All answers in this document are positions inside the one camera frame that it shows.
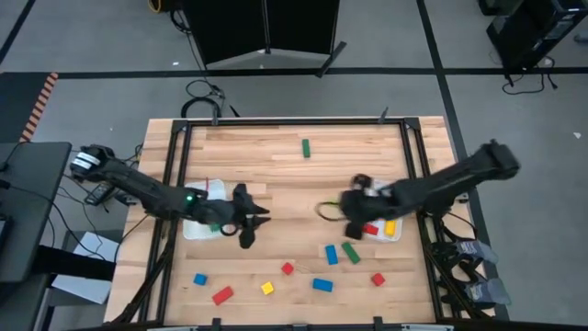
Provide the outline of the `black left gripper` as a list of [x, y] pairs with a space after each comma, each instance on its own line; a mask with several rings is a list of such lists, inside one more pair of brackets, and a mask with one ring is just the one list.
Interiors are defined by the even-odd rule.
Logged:
[[230, 225], [233, 226], [231, 232], [224, 230], [224, 225], [220, 228], [220, 232], [224, 236], [239, 234], [239, 244], [243, 249], [250, 248], [255, 240], [254, 231], [261, 224], [270, 221], [269, 217], [258, 217], [255, 214], [269, 214], [270, 210], [267, 210], [261, 206], [253, 203], [253, 197], [248, 193], [245, 184], [238, 184], [232, 192], [233, 199], [231, 204], [234, 208], [232, 220]]

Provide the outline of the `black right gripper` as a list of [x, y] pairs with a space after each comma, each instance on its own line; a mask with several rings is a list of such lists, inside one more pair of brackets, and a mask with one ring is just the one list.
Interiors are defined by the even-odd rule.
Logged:
[[[321, 201], [315, 208], [323, 207], [340, 209], [348, 220], [345, 227], [345, 236], [361, 240], [363, 228], [377, 219], [390, 216], [390, 205], [387, 197], [373, 188], [373, 178], [365, 174], [357, 174], [352, 177], [350, 189], [341, 193], [339, 203], [337, 201]], [[327, 222], [341, 222], [344, 217], [325, 216], [320, 211], [316, 214]]]

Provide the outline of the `clear plastic tray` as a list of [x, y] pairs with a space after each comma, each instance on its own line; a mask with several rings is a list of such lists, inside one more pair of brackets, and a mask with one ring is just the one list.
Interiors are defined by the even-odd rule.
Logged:
[[[380, 180], [380, 179], [372, 179], [372, 181], [371, 181], [371, 187], [366, 189], [366, 193], [368, 193], [368, 194], [375, 193], [377, 189], [384, 188], [387, 185], [389, 185], [389, 183], [387, 183], [387, 182], [385, 182], [383, 180]], [[393, 237], [389, 237], [389, 236], [386, 236], [384, 234], [385, 222], [388, 221], [388, 220], [395, 220], [397, 222], [397, 224], [396, 224], [396, 234]], [[403, 224], [403, 218], [402, 217], [399, 217], [397, 219], [379, 218], [377, 220], [374, 220], [374, 221], [371, 221], [371, 222], [368, 222], [368, 223], [371, 223], [373, 225], [376, 225], [379, 228], [379, 233], [377, 235], [364, 234], [363, 233], [363, 228], [362, 228], [362, 237], [361, 237], [361, 239], [377, 240], [377, 241], [380, 241], [380, 242], [398, 242], [398, 241], [400, 241], [400, 239], [401, 239], [401, 233], [402, 233], [402, 224]]]
[[[206, 180], [191, 182], [186, 184], [187, 188], [197, 188], [206, 190]], [[227, 193], [224, 183], [220, 179], [209, 180], [208, 198], [210, 200], [226, 200]], [[186, 240], [202, 241], [212, 240], [223, 237], [221, 230], [212, 232], [209, 225], [198, 223], [196, 221], [183, 220], [183, 236]]]

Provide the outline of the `black power adapter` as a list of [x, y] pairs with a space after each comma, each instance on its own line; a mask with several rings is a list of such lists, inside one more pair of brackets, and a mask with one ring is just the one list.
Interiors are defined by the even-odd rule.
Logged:
[[86, 195], [84, 203], [98, 206], [109, 197], [114, 189], [115, 188], [108, 183], [100, 183]]

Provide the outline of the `black folding partition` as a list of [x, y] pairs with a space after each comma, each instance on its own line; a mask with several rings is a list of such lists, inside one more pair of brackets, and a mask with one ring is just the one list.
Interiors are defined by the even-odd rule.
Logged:
[[322, 77], [347, 46], [335, 40], [340, 0], [179, 0], [179, 8], [203, 68], [255, 51], [295, 51], [325, 55]]

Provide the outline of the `black side desk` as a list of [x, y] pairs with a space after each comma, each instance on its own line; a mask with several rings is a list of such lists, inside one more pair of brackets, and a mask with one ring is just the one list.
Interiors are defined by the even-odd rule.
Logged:
[[48, 270], [42, 259], [54, 250], [40, 244], [56, 191], [69, 159], [70, 143], [0, 143], [0, 214], [11, 220], [0, 246], [0, 283], [18, 283]]

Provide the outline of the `black mat with striped edge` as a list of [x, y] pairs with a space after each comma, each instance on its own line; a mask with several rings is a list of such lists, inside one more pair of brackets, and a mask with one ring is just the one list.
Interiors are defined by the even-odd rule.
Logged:
[[0, 73], [0, 143], [32, 140], [58, 78], [57, 73]]

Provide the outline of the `black computer tower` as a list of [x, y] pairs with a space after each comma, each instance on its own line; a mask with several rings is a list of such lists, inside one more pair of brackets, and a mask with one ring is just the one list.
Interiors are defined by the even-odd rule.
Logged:
[[535, 68], [588, 19], [588, 0], [475, 0], [506, 74]]

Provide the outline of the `black aluminium table frame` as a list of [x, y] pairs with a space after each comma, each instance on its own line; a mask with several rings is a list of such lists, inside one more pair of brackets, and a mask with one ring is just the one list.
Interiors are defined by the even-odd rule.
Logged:
[[[311, 157], [301, 141], [308, 139]], [[165, 230], [175, 240], [170, 271], [158, 279], [145, 305], [166, 325], [226, 326], [427, 323], [452, 317], [455, 310], [434, 297], [432, 266], [424, 258], [421, 233], [430, 222], [404, 218], [398, 242], [364, 239], [353, 243], [361, 260], [352, 264], [343, 249], [338, 264], [327, 263], [325, 247], [345, 241], [344, 224], [327, 222], [333, 201], [358, 173], [385, 182], [421, 176], [454, 163], [446, 124], [440, 117], [228, 119], [217, 127], [198, 124], [190, 135], [172, 120], [151, 120], [144, 139], [141, 171], [169, 175], [173, 183], [220, 179], [226, 189], [247, 185], [254, 200], [271, 212], [248, 249], [236, 237], [186, 240], [181, 230]], [[294, 271], [286, 275], [289, 262]], [[205, 286], [194, 283], [205, 274]], [[379, 287], [375, 273], [386, 279]], [[312, 287], [315, 278], [334, 283], [332, 292]], [[261, 285], [274, 291], [264, 295]], [[231, 286], [221, 305], [212, 296]]]

